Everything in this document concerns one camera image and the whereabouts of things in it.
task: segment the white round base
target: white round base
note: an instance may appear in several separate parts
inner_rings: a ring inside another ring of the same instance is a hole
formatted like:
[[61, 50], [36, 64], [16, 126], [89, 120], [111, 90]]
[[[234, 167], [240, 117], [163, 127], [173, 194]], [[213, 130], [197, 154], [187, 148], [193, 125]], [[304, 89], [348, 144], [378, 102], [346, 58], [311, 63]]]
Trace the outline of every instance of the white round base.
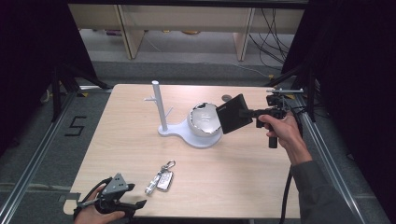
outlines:
[[183, 122], [179, 124], [167, 124], [168, 130], [163, 131], [163, 126], [158, 128], [158, 133], [161, 136], [179, 136], [181, 137], [187, 144], [191, 147], [195, 148], [209, 148], [214, 146], [222, 136], [222, 130], [219, 130], [215, 135], [208, 136], [208, 137], [201, 137], [195, 135], [192, 130], [190, 129], [187, 120], [184, 119]]

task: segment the human hand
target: human hand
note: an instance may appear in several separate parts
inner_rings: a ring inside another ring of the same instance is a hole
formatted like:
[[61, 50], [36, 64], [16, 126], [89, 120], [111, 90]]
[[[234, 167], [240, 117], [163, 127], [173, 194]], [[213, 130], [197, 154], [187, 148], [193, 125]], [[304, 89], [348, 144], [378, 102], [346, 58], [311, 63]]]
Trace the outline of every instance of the human hand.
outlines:
[[[92, 201], [96, 198], [96, 195], [104, 188], [104, 186], [97, 188], [88, 198], [88, 201]], [[108, 222], [123, 218], [125, 213], [117, 211], [109, 214], [99, 213], [94, 205], [90, 205], [82, 209], [75, 219], [75, 224], [106, 224]]]
[[312, 161], [312, 157], [306, 148], [306, 144], [300, 135], [297, 122], [291, 112], [283, 119], [276, 119], [270, 115], [261, 115], [259, 120], [265, 123], [265, 128], [270, 125], [273, 131], [267, 133], [268, 137], [277, 137], [279, 144], [286, 149], [291, 165], [297, 165], [305, 161]]

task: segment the human arm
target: human arm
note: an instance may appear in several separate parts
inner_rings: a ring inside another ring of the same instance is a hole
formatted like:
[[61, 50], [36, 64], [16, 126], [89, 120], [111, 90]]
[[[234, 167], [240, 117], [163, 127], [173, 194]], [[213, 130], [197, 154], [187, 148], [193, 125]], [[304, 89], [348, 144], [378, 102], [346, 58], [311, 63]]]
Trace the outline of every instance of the human arm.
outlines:
[[[96, 195], [103, 189], [103, 187], [97, 188], [88, 198], [87, 201], [95, 199]], [[109, 214], [99, 213], [94, 205], [90, 205], [82, 209], [75, 219], [75, 224], [106, 224], [110, 221], [120, 219], [125, 216], [122, 211], [117, 211]]]
[[312, 161], [311, 154], [298, 130], [297, 122], [290, 112], [284, 119], [261, 115], [259, 120], [265, 123], [265, 128], [269, 129], [269, 125], [274, 128], [273, 131], [267, 133], [267, 136], [279, 138], [279, 144], [286, 149], [291, 165]]
[[301, 222], [307, 223], [358, 223], [339, 192], [328, 183], [318, 164], [312, 157], [298, 130], [291, 113], [284, 119], [262, 115], [259, 120], [265, 127], [273, 127], [269, 137], [278, 137], [279, 144], [286, 149], [291, 174], [299, 191]]

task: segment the black panel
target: black panel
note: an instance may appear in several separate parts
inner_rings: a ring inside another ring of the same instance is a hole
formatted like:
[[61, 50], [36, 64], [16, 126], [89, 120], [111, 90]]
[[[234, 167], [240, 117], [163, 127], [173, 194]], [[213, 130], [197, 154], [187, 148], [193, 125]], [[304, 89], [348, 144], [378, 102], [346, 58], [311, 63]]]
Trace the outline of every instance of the black panel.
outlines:
[[321, 5], [317, 4], [317, 1], [311, 0], [304, 11], [296, 35], [291, 43], [288, 57], [283, 64], [282, 74], [304, 63], [310, 50], [312, 50], [314, 42], [318, 41], [318, 34], [327, 29], [324, 26], [331, 13], [334, 13], [334, 5], [330, 5], [330, 3]]
[[396, 5], [348, 2], [320, 79], [326, 106], [348, 149], [396, 223]]
[[223, 133], [230, 133], [253, 122], [252, 118], [243, 118], [240, 110], [248, 110], [243, 94], [216, 108]]
[[66, 2], [9, 0], [1, 8], [0, 156], [40, 105], [56, 65], [67, 63], [96, 77]]

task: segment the white vertical pole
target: white vertical pole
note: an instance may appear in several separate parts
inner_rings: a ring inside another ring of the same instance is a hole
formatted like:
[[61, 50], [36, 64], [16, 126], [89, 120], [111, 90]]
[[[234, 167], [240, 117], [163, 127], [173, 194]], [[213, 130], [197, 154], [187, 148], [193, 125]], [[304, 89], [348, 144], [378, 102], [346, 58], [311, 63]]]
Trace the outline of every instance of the white vertical pole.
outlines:
[[158, 112], [160, 113], [161, 125], [163, 126], [163, 131], [168, 131], [168, 126], [166, 124], [165, 112], [163, 111], [163, 98], [161, 97], [160, 83], [156, 80], [152, 81], [152, 88], [154, 89], [155, 102], [157, 103]]

